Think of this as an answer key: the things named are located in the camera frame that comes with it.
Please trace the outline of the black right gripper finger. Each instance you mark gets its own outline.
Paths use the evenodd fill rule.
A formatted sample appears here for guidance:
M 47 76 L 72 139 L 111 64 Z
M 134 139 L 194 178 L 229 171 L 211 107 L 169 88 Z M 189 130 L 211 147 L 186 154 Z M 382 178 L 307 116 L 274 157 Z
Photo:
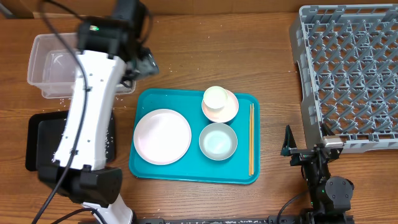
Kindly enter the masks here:
M 297 150 L 297 145 L 289 125 L 285 127 L 285 138 L 281 149 L 281 156 L 291 156 L 292 150 Z
M 322 132 L 322 136 L 334 136 L 335 133 L 328 127 L 328 125 L 326 123 L 322 123 L 320 125 L 320 130 Z

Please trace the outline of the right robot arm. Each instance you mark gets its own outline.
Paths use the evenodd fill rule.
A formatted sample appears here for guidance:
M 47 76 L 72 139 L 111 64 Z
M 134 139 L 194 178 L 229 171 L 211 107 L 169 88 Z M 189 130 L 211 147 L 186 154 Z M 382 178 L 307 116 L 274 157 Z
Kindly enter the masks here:
M 290 199 L 279 210 L 277 223 L 299 224 L 354 224 L 354 218 L 347 216 L 351 209 L 354 192 L 352 181 L 330 174 L 328 164 L 337 160 L 343 151 L 344 143 L 326 124 L 321 125 L 322 141 L 308 149 L 298 149 L 290 126 L 285 128 L 285 138 L 281 155 L 290 157 L 291 166 L 301 167 L 308 190 Z M 283 211 L 295 200 L 304 195 L 310 196 L 311 207 L 304 208 L 299 215 L 282 217 Z

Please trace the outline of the food scraps and rice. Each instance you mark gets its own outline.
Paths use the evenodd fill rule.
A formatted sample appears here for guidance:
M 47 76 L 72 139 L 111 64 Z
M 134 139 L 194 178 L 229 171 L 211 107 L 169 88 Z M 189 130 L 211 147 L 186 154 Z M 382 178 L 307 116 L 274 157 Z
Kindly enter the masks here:
M 106 157 L 114 157 L 114 134 L 110 130 L 106 130 L 106 137 L 105 137 L 105 150 L 106 150 Z

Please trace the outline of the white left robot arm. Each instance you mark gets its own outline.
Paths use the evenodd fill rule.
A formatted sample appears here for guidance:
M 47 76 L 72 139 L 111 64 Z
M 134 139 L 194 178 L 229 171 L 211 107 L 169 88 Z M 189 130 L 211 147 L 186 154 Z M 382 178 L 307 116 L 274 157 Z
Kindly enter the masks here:
M 156 75 L 159 67 L 145 47 L 153 17 L 138 0 L 118 1 L 109 17 L 81 18 L 75 87 L 60 144 L 39 180 L 68 197 L 100 223 L 132 223 L 134 212 L 120 190 L 123 173 L 106 165 L 106 132 L 117 86 Z

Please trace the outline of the grey green bowl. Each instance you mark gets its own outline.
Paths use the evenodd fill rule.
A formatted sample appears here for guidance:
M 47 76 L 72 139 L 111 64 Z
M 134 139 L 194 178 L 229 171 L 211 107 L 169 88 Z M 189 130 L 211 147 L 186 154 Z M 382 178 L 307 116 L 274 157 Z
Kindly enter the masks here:
M 200 133 L 199 147 L 202 153 L 214 161 L 229 159 L 238 147 L 234 130 L 224 123 L 211 123 Z

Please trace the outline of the large pink plate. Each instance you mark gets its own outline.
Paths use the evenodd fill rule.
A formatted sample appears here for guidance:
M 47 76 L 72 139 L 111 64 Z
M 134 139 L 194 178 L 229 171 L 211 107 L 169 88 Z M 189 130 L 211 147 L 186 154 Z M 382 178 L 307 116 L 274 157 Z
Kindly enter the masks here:
M 192 131 L 178 112 L 158 109 L 144 115 L 133 134 L 136 152 L 146 162 L 158 166 L 181 159 L 190 147 Z

